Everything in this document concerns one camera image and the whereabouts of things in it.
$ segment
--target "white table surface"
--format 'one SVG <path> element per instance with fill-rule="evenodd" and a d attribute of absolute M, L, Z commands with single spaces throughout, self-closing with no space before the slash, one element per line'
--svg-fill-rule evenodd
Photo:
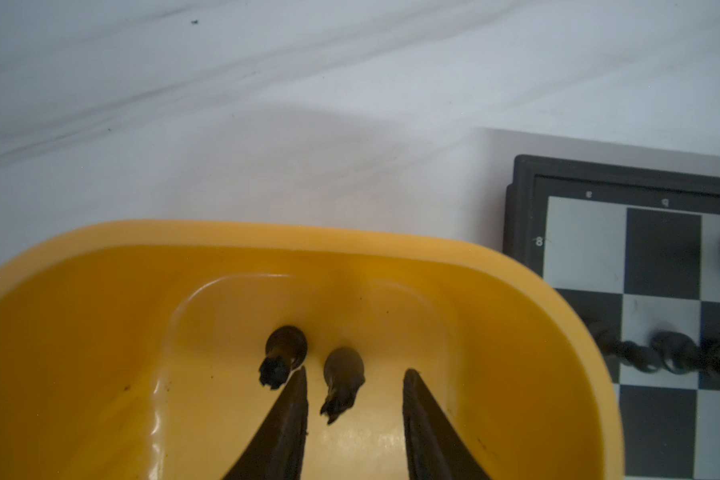
<path fill-rule="evenodd" d="M 0 264 L 141 217 L 500 248 L 519 153 L 720 175 L 720 2 L 0 0 Z"/>

